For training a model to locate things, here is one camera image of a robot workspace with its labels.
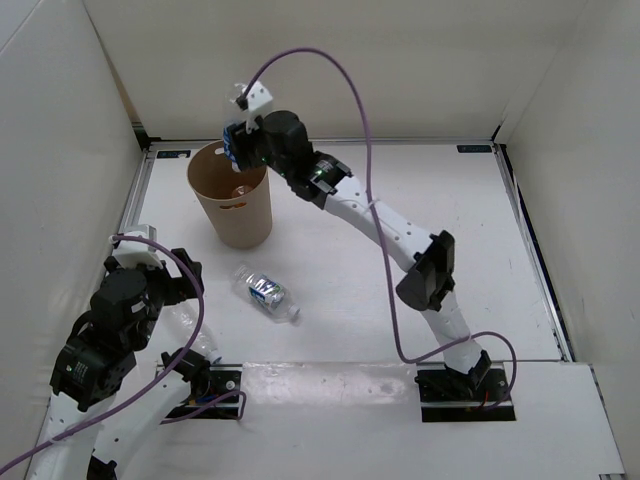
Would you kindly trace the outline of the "orange plastic bottle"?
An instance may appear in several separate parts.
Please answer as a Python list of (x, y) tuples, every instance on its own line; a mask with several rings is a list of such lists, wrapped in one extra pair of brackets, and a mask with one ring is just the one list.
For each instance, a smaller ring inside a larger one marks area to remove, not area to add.
[(239, 185), (232, 190), (231, 197), (239, 198), (250, 193), (252, 190), (253, 190), (253, 187), (251, 187), (250, 185)]

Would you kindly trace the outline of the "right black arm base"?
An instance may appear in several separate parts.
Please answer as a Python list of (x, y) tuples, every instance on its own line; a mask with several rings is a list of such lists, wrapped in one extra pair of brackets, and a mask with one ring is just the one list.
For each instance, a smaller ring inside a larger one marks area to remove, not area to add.
[(512, 422), (516, 420), (502, 368), (491, 368), (471, 393), (456, 390), (444, 369), (421, 369), (414, 378), (419, 389), (423, 423)]

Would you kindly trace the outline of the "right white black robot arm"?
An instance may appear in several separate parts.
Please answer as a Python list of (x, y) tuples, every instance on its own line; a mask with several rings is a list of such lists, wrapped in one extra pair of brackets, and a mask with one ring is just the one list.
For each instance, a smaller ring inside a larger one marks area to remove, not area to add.
[(236, 170), (272, 169), (296, 196), (353, 226), (403, 271), (391, 296), (422, 314), (442, 350), (437, 390), (451, 400), (470, 400), (484, 389), (490, 359), (472, 339), (454, 293), (455, 240), (449, 232), (432, 234), (368, 195), (346, 164), (313, 147), (290, 111), (258, 118), (253, 128), (231, 124), (223, 141)]

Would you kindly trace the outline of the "clear unlabelled plastic bottle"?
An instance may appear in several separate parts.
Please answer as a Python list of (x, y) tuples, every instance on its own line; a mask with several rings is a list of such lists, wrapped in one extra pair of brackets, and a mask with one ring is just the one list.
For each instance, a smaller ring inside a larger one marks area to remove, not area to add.
[(164, 323), (176, 341), (185, 345), (197, 333), (190, 349), (205, 357), (211, 364), (221, 361), (214, 334), (205, 323), (196, 328), (199, 313), (189, 303), (168, 307), (163, 315)]

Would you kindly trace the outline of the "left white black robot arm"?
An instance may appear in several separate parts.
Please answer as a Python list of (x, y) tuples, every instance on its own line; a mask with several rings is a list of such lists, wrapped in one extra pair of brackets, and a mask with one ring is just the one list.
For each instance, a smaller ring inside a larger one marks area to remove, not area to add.
[(115, 402), (123, 380), (148, 346), (165, 307), (203, 299), (202, 265), (182, 248), (167, 251), (172, 276), (150, 240), (120, 236), (105, 261), (107, 274), (58, 354), (50, 386), (45, 439), (30, 453), (33, 479), (119, 479), (142, 444), (186, 397), (210, 388), (205, 357), (190, 335), (140, 392)]

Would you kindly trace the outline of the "green blue label bottle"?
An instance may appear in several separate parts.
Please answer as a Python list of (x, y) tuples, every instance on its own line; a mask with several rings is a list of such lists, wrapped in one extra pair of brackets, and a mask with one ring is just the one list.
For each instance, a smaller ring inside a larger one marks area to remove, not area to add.
[(274, 323), (295, 324), (300, 307), (292, 293), (280, 282), (247, 264), (239, 265), (232, 274), (234, 292), (248, 300)]

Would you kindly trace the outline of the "blue label plastic bottle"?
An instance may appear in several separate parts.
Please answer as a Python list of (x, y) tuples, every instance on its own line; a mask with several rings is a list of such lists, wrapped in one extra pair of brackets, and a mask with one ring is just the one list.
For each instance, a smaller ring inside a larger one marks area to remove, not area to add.
[(235, 83), (227, 92), (223, 102), (223, 149), (226, 157), (231, 161), (232, 169), (239, 173), (241, 171), (238, 165), (238, 156), (234, 152), (232, 146), (232, 133), (242, 127), (245, 122), (245, 112), (238, 106), (236, 100), (244, 93), (246, 85), (244, 83)]

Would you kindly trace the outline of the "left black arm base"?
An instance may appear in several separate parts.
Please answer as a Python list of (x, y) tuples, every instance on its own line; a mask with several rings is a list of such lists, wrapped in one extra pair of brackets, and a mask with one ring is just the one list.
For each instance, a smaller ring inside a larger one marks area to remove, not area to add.
[(186, 417), (192, 420), (240, 420), (244, 414), (241, 398), (243, 366), (216, 363), (209, 368), (199, 386), (182, 400), (163, 420), (164, 423)]

